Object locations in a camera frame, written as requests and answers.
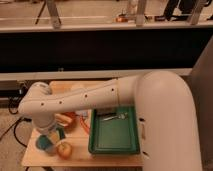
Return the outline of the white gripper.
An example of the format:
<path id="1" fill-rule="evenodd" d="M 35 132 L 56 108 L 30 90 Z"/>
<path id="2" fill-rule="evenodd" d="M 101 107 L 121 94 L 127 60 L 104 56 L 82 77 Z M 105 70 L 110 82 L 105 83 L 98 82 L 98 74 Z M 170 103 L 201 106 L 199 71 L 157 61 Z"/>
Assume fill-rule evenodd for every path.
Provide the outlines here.
<path id="1" fill-rule="evenodd" d="M 52 123 L 50 123 L 45 127 L 36 126 L 35 129 L 42 135 L 49 135 L 50 133 L 55 132 L 57 127 L 58 127 L 57 122 L 53 121 Z"/>

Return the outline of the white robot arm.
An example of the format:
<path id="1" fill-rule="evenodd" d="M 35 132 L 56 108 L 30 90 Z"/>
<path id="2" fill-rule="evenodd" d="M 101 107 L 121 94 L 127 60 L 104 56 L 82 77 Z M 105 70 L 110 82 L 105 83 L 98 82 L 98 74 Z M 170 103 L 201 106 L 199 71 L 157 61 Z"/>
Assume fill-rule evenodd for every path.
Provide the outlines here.
<path id="1" fill-rule="evenodd" d="M 56 127 L 56 113 L 119 106 L 133 106 L 142 119 L 143 171 L 203 171 L 193 95 L 173 72 L 121 77 L 61 94 L 36 82 L 18 111 L 48 134 Z"/>

